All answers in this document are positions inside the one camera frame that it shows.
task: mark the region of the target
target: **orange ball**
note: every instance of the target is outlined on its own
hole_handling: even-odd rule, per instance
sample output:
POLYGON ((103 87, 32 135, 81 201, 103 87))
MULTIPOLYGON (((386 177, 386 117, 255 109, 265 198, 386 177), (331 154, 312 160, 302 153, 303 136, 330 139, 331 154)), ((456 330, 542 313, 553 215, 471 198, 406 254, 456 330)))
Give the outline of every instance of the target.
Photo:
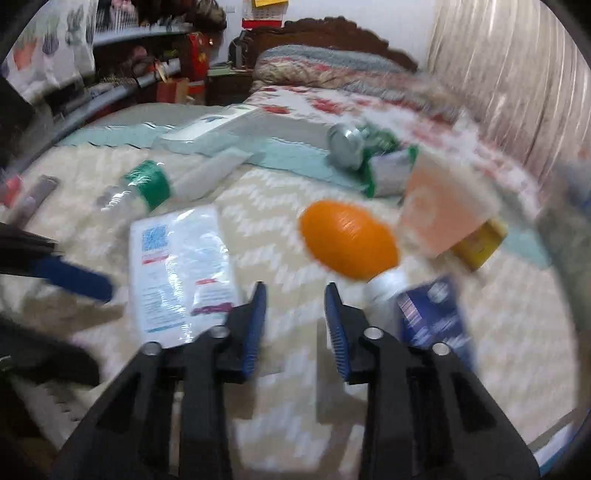
POLYGON ((369 280, 399 263, 389 229, 354 205, 313 203, 300 216, 300 232, 318 261, 356 280, 369 280))

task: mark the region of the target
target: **bedspread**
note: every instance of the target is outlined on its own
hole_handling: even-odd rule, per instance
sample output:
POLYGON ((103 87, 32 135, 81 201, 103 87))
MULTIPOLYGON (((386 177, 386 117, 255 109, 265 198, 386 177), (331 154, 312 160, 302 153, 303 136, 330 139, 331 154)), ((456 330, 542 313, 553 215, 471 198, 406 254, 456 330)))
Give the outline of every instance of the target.
MULTIPOLYGON (((97 307, 37 279, 3 279, 23 324, 70 339, 98 359, 105 382, 73 391, 87 407, 141 344, 128 310, 125 233, 105 234, 95 199, 105 185, 150 155, 151 150, 129 146, 54 147, 25 175, 25 186, 40 174, 62 181, 28 229, 55 238, 69 261, 109 274, 117 286, 114 300, 97 307)), ((356 478, 366 388, 344 386, 338 376, 327 349, 323 292, 335 281, 344 302, 364 307, 363 284, 327 270, 304 247, 297 218, 322 198, 362 205, 392 227, 397 221, 398 210, 385 200, 252 166, 234 172, 207 199, 219 209, 244 298, 257 281, 268 287, 258 372, 249 385, 225 390, 237 479, 275 472, 356 478)), ((185 206, 173 202, 155 213, 185 206)), ((402 267, 413 284, 452 273, 474 338, 479 377, 526 442, 574 409, 576 341, 552 268, 540 270, 499 249, 478 275, 466 275, 453 262, 426 262, 410 246, 401 244, 401 249, 402 267)))

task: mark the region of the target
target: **nightstand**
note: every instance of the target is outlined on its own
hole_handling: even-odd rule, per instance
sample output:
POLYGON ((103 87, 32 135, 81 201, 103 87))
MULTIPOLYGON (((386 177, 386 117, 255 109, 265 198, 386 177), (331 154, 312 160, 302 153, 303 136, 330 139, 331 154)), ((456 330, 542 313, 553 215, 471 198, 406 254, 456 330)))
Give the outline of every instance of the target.
POLYGON ((232 71, 207 76, 205 99, 207 105, 231 105, 242 103, 250 95, 252 70, 232 71))

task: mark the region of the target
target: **metal screw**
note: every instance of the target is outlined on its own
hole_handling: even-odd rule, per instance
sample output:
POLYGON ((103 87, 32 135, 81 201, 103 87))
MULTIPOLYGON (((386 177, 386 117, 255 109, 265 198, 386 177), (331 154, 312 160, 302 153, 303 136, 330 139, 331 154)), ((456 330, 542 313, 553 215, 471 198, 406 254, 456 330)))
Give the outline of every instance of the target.
POLYGON ((363 331, 363 335, 365 335, 370 340, 380 340, 380 338, 384 336, 384 333, 377 327, 369 327, 363 331))
POLYGON ((224 327, 224 325, 216 325, 209 329, 209 335, 214 338, 226 338, 230 335, 230 330, 228 330, 227 327, 224 327))
POLYGON ((0 357, 0 372, 6 372, 12 368, 12 357, 5 355, 0 357))
POLYGON ((158 342, 148 342, 142 347, 142 353, 149 356, 158 355, 160 350, 162 346, 158 342))
POLYGON ((441 342, 435 343, 435 345, 431 347, 431 350, 441 356, 446 356, 452 351, 452 349, 450 349, 445 343, 441 342))

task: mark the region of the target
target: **white packet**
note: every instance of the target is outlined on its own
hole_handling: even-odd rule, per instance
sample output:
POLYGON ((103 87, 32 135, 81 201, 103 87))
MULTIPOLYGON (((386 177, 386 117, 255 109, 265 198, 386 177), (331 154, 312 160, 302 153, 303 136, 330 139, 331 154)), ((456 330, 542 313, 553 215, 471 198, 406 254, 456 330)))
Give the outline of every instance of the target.
POLYGON ((129 258, 135 320, 146 342, 190 343, 242 304, 213 205, 134 222, 129 258))

